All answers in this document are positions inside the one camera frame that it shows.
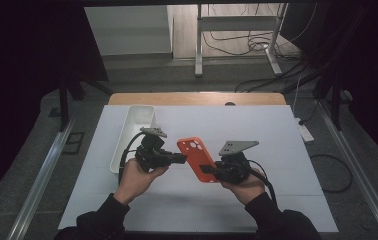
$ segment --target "metal stand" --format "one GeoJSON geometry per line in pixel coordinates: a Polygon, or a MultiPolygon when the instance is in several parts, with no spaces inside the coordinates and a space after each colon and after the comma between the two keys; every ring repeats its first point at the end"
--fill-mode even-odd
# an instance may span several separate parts
{"type": "Polygon", "coordinates": [[[202,17],[202,5],[198,4],[197,39],[195,54],[195,76],[202,76],[202,42],[201,34],[204,31],[273,31],[270,44],[266,49],[273,72],[276,76],[282,74],[274,56],[274,45],[282,25],[283,15],[287,3],[282,4],[278,16],[207,16],[202,17]]]}

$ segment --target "black curtain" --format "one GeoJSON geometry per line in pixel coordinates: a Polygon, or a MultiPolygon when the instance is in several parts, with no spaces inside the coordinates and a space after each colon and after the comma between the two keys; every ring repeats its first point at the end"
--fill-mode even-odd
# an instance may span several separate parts
{"type": "Polygon", "coordinates": [[[0,179],[33,128],[42,97],[60,77],[76,83],[80,75],[108,80],[82,7],[0,1],[0,179]]]}

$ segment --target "metal bracket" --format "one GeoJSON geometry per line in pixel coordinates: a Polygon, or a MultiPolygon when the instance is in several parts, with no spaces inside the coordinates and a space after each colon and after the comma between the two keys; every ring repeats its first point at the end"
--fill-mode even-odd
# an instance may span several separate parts
{"type": "Polygon", "coordinates": [[[143,133],[148,133],[148,134],[152,134],[152,135],[155,135],[155,136],[159,136],[159,137],[167,137],[167,134],[165,132],[163,132],[161,130],[161,128],[145,128],[145,127],[142,127],[140,129],[141,132],[143,133]]]}
{"type": "Polygon", "coordinates": [[[223,148],[218,153],[219,156],[233,155],[253,146],[258,145],[258,141],[226,141],[223,148]]]}

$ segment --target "white box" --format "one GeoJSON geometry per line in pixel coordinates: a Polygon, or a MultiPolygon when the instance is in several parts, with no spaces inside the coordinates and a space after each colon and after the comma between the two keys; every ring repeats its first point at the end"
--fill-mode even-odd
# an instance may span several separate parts
{"type": "MultiPolygon", "coordinates": [[[[113,173],[118,173],[120,169],[121,155],[127,148],[130,140],[140,132],[142,127],[150,128],[155,125],[155,109],[153,106],[130,106],[127,111],[126,120],[121,130],[121,135],[115,148],[114,155],[111,160],[110,170],[113,173]]],[[[140,145],[141,138],[136,139],[132,146],[135,148],[140,145]]],[[[134,152],[127,155],[128,159],[134,158],[134,152]]]]}

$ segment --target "orange phone case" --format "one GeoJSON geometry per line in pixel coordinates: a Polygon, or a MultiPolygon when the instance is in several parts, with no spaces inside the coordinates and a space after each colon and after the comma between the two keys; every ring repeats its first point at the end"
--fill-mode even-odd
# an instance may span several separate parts
{"type": "Polygon", "coordinates": [[[201,170],[200,165],[207,165],[216,167],[213,159],[207,151],[207,148],[202,143],[201,139],[197,137],[179,139],[177,141],[177,147],[180,152],[186,155],[186,161],[195,172],[201,182],[218,182],[213,174],[204,173],[201,170]]]}

